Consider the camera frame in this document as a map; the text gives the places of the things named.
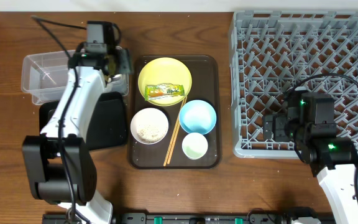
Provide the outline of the small white cup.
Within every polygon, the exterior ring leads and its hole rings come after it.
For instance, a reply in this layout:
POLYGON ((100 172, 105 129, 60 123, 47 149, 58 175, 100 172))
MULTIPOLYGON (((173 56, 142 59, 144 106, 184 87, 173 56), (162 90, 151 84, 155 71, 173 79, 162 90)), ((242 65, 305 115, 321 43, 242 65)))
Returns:
POLYGON ((208 151, 208 141, 200 133, 190 133, 182 141, 182 151, 191 160, 202 158, 208 151))

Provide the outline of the white bowl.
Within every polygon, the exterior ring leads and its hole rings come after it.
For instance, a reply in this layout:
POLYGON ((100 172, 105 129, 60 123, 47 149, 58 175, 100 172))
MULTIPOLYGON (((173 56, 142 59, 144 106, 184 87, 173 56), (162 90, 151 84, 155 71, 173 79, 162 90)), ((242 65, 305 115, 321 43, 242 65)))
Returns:
POLYGON ((132 137, 142 144, 160 142, 169 128, 168 118, 156 108, 145 108, 138 111, 131 120, 132 137))

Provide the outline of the green snack wrapper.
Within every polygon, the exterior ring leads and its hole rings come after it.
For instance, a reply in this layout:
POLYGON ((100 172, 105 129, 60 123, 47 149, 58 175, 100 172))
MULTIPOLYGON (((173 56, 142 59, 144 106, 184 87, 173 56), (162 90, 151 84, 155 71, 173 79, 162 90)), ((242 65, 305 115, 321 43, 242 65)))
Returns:
POLYGON ((161 98, 171 98, 174 96, 184 96, 185 90, 183 85, 174 85, 162 83, 158 85, 147 85, 145 87, 145 101, 158 100, 161 98))

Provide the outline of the pile of rice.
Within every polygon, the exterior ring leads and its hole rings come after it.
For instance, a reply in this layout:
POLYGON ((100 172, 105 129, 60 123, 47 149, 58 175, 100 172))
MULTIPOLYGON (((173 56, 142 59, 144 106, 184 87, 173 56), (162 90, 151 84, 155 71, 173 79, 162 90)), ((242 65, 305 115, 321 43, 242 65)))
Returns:
POLYGON ((139 123, 136 128, 138 137, 146 143, 161 140, 166 132, 166 127, 158 123, 139 123))

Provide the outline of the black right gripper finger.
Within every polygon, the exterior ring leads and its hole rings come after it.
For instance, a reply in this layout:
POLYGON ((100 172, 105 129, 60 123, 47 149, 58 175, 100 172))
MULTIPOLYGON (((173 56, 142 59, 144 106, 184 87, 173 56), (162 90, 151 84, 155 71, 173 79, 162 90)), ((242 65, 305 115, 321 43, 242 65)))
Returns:
POLYGON ((274 115, 266 114, 262 118, 263 121, 263 139, 269 140, 273 138, 274 133, 274 115))
POLYGON ((276 142, 287 142, 288 136, 285 132, 287 117, 285 114, 278 114, 275 117, 274 140, 276 142))

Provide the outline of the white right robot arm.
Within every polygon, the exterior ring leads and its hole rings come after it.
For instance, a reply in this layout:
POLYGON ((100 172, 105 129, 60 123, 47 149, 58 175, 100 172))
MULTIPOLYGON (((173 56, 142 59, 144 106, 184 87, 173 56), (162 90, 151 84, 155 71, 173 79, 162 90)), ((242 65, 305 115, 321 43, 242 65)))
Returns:
POLYGON ((284 113, 263 117, 265 140, 293 142, 311 167, 336 223, 358 223, 358 152, 350 138, 337 136, 334 99, 326 93, 296 91, 284 113))

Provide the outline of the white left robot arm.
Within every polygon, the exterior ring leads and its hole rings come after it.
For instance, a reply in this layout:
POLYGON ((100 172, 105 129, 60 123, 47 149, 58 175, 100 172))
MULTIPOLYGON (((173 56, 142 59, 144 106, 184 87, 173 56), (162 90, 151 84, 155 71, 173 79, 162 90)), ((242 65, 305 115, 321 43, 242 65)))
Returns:
POLYGON ((33 198, 67 209, 66 222, 112 223, 113 205, 96 190, 97 172, 86 138, 110 79, 133 72, 128 49, 81 43, 68 59, 68 83, 38 136, 22 150, 33 198))

